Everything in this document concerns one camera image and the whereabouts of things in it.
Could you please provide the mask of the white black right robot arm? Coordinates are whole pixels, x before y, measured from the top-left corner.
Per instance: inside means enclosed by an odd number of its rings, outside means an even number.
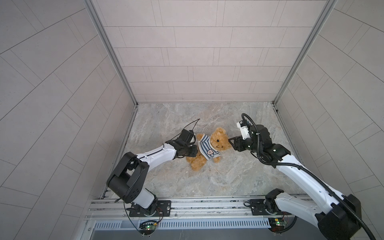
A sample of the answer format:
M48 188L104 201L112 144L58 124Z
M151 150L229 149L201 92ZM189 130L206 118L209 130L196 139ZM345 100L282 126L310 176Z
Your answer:
M287 148L274 144L263 125L240 121L237 127L241 135L229 140L234 150L250 151L262 164L288 176L311 198L304 201L275 189L266 195L269 212L291 213L317 227L328 240L349 240L362 228L361 203L355 196L345 196L318 178Z

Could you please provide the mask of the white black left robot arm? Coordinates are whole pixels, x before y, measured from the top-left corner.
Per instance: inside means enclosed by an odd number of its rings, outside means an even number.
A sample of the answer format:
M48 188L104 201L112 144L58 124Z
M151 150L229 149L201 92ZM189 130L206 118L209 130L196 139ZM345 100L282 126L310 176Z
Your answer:
M184 140L171 140L144 154L127 152L123 155L109 178L107 187L124 203L134 203L141 212L150 216L157 208L158 198L144 188L149 171L176 158L195 157L198 147Z

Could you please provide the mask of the blue white striped sweater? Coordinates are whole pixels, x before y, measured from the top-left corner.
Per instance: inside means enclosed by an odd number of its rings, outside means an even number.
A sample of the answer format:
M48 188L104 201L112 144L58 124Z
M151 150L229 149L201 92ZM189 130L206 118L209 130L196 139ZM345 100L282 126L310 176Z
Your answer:
M212 145L211 145L211 137L203 134L202 138L198 142L198 147L200 153L208 160L213 160L215 158L218 158L220 156L220 152L217 151Z

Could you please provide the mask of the brown teddy bear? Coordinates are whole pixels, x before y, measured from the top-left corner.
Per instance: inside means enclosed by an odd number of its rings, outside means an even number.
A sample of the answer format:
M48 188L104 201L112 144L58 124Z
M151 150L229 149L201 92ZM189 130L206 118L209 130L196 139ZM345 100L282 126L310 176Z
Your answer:
M202 138L203 134L197 134L196 138L197 141ZM223 128L217 128L211 135L207 135L211 137L211 145L220 152L220 156L218 158L215 158L213 160L214 163L219 163L221 160L221 152L226 151L230 149L232 146L229 142L229 137ZM198 153L195 158L187 157L187 162L190 164L193 171L200 171L203 166L207 163L207 159L200 153L199 147L198 147Z

